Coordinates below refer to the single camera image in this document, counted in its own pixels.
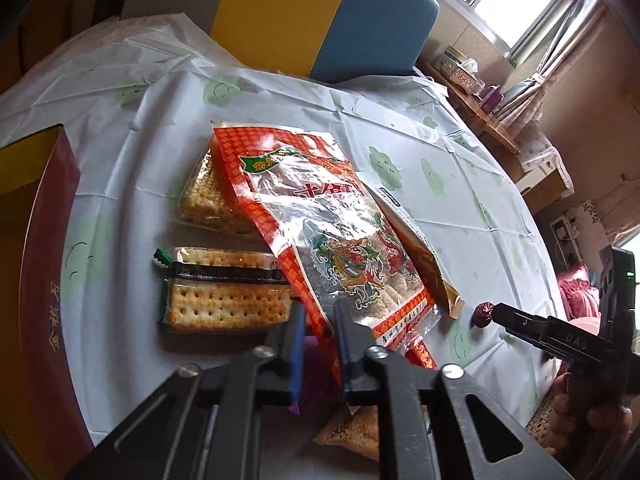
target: human hand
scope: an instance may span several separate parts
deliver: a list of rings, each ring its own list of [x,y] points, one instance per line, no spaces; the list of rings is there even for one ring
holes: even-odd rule
[[[580,399],[570,397],[567,393],[566,373],[554,381],[557,395],[549,416],[549,428],[546,433],[546,444],[555,449],[563,449],[571,440],[578,425],[577,405]],[[631,410],[624,408],[620,399],[611,399],[590,407],[586,415],[588,425],[596,431],[611,432],[606,452],[600,460],[601,465],[609,465],[624,446],[631,432]]]

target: snack bag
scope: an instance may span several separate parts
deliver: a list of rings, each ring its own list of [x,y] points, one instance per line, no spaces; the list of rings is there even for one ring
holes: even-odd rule
[[[457,319],[465,302],[460,293],[444,279],[436,252],[414,219],[385,188],[376,174],[364,171],[358,172],[357,175],[393,226],[422,282],[433,293],[436,303],[441,307],[448,306],[449,316]]]
[[[272,254],[177,247],[163,322],[182,332],[263,329],[289,319],[291,297]]]
[[[215,137],[182,190],[178,199],[178,219],[222,234],[262,239],[254,223],[238,207]]]
[[[329,320],[340,298],[380,345],[397,346],[433,299],[331,135],[269,126],[214,134],[240,206],[305,303],[334,372]]]
[[[409,330],[398,346],[397,352],[404,355],[411,364],[436,370],[438,367],[424,344],[422,336],[440,317],[441,314],[437,308],[431,310],[417,326]],[[425,406],[422,407],[422,416],[425,422],[429,420],[429,413]],[[353,414],[347,406],[342,406],[318,433],[314,442],[321,446],[341,446],[367,458],[378,460],[380,448],[378,431],[377,406],[361,406]]]

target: finger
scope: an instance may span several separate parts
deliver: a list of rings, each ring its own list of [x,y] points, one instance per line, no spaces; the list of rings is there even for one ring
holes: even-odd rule
[[[564,433],[555,433],[553,431],[547,431],[545,437],[545,443],[549,447],[554,449],[565,448],[569,444],[569,435]]]
[[[597,475],[599,475],[608,467],[608,465],[613,461],[613,459],[615,459],[622,447],[625,445],[625,442],[631,434],[631,423],[631,410],[618,407],[618,424],[614,427],[614,430],[609,439],[609,444],[602,454],[600,464],[596,469]]]
[[[625,422],[626,411],[626,408],[612,402],[599,404],[587,413],[587,423],[594,430],[613,430],[619,422]]]
[[[578,419],[573,416],[556,412],[551,412],[549,415],[549,430],[554,433],[571,434],[575,431],[577,424]]]
[[[568,394],[559,394],[554,397],[554,402],[552,404],[553,411],[556,413],[561,413],[563,415],[567,415],[571,413],[572,409],[572,401],[571,397]]]
[[[561,376],[556,377],[556,380],[554,380],[554,390],[556,391],[556,393],[558,394],[565,394],[566,393],[566,380],[567,377],[570,374],[562,374]]]

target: red box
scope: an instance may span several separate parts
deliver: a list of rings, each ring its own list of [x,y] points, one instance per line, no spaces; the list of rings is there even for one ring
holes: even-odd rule
[[[39,480],[93,449],[66,362],[60,268],[80,172],[61,124],[0,150],[0,425]]]

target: plastic tablecloth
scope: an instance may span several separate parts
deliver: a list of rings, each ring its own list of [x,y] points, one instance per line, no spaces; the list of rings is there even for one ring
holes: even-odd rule
[[[165,334],[157,325],[157,247],[250,248],[174,220],[211,121],[331,132],[356,170],[378,178],[415,219],[465,300],[458,320],[443,317],[427,336],[436,362],[462,365],[520,423],[529,420],[557,364],[494,324],[471,328],[470,316],[478,303],[503,301],[564,319],[558,286],[516,187],[450,108],[444,88],[394,76],[328,88],[250,70],[186,16],[171,15],[97,25],[0,97],[1,145],[60,122],[81,170],[62,261],[61,314],[94,442],[178,364],[207,367],[253,344],[250,336]],[[340,469],[339,450],[310,442],[319,428],[278,417],[285,429],[270,438],[279,462],[264,462],[267,478],[375,475],[359,458],[343,460]]]

